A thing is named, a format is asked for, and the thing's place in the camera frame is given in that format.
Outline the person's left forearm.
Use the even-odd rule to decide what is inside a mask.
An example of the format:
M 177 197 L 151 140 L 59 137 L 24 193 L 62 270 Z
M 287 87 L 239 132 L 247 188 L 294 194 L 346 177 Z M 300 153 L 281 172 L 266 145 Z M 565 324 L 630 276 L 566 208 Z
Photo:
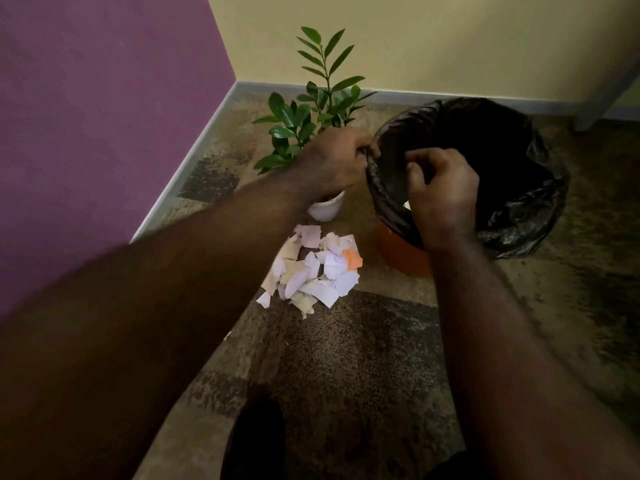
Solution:
M 0 323 L 0 480 L 129 480 L 313 200 L 289 169 L 70 274 Z

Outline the person's dark shoe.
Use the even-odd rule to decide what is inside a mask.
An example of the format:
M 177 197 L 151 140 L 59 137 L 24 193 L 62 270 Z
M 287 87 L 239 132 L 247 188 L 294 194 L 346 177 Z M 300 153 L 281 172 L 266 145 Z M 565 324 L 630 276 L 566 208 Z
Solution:
M 228 437 L 220 480 L 285 480 L 286 423 L 279 402 L 256 395 Z

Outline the person's right forearm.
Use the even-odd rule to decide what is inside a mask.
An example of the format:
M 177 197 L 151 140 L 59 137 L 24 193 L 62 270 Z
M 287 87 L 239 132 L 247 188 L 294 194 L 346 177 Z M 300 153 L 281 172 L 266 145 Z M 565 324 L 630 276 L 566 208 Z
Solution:
M 640 444 L 537 337 L 467 235 L 426 245 L 447 375 L 469 448 L 496 480 L 640 480 Z

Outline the green leafy plant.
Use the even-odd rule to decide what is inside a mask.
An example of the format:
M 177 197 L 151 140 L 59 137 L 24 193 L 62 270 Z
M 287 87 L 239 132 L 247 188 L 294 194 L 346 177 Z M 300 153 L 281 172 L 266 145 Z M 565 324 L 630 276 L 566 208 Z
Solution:
M 254 165 L 254 170 L 263 175 L 292 163 L 301 149 L 327 128 L 345 128 L 355 120 L 354 113 L 364 108 L 363 101 L 377 94 L 365 92 L 359 87 L 363 76 L 352 76 L 342 80 L 335 73 L 348 58 L 354 45 L 336 51 L 344 34 L 344 29 L 323 39 L 320 32 L 302 26 L 304 37 L 298 40 L 306 50 L 299 50 L 308 65 L 302 69 L 321 79 L 320 83 L 310 80 L 302 94 L 286 102 L 279 93 L 268 97 L 270 113 L 253 121 L 254 125 L 270 124 L 268 134 L 272 151 Z

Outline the orange waste bin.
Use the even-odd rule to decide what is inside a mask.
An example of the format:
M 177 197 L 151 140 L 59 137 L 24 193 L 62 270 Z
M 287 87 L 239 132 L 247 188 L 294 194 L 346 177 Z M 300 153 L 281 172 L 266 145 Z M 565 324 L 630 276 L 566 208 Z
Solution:
M 432 278 L 426 252 L 404 241 L 380 220 L 377 222 L 376 240 L 378 250 L 388 266 L 412 277 Z

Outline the grey furniture leg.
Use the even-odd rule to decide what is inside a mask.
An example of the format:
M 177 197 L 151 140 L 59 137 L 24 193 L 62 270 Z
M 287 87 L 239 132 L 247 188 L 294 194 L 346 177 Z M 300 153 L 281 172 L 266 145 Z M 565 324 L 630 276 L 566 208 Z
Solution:
M 638 76 L 640 76 L 640 52 L 636 53 L 631 62 L 627 63 L 623 69 L 616 72 L 610 82 L 607 82 L 594 96 L 582 104 L 572 119 L 572 131 L 576 133 L 588 131 L 606 115 Z

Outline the person's right hand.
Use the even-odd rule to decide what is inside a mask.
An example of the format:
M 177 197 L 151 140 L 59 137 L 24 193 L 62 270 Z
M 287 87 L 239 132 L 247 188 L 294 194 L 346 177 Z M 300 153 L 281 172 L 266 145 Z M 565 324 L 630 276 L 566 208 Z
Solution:
M 424 250 L 433 254 L 476 239 L 479 177 L 452 148 L 425 148 L 405 154 L 420 165 L 428 185 L 427 211 L 412 211 Z

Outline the white plant pot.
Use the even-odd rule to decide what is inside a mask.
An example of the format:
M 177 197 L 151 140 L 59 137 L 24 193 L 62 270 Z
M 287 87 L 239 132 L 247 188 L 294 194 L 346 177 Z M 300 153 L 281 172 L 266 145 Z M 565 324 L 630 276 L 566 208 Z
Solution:
M 343 191 L 330 200 L 314 203 L 308 208 L 309 216 L 320 223 L 331 222 L 339 214 L 345 196 L 346 191 Z

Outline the person's left hand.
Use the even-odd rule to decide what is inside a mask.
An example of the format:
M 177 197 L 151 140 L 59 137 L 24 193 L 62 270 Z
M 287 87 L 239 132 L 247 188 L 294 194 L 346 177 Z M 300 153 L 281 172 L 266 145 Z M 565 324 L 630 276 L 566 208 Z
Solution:
M 315 203 L 356 184 L 366 168 L 355 163 L 345 128 L 331 127 L 300 151 L 287 175 L 296 195 L 306 203 Z

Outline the black plastic bin bag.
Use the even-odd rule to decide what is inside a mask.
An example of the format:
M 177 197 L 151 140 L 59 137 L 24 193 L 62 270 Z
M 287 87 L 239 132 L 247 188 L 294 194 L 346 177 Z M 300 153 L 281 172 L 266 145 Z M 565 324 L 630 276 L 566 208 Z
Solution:
M 553 156 L 532 119 L 487 98 L 436 100 L 400 113 L 375 138 L 366 179 L 379 220 L 424 250 L 408 201 L 405 154 L 455 149 L 479 177 L 476 234 L 494 259 L 532 255 L 563 213 L 570 174 Z

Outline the pile of torn paper scraps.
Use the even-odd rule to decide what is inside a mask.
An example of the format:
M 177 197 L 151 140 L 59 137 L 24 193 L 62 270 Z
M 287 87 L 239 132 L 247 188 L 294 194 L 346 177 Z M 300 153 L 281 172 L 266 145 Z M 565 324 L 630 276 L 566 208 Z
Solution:
M 359 283 L 363 266 L 353 234 L 323 233 L 319 225 L 298 225 L 285 241 L 261 284 L 256 302 L 268 309 L 278 298 L 302 319 L 322 305 L 331 309 Z

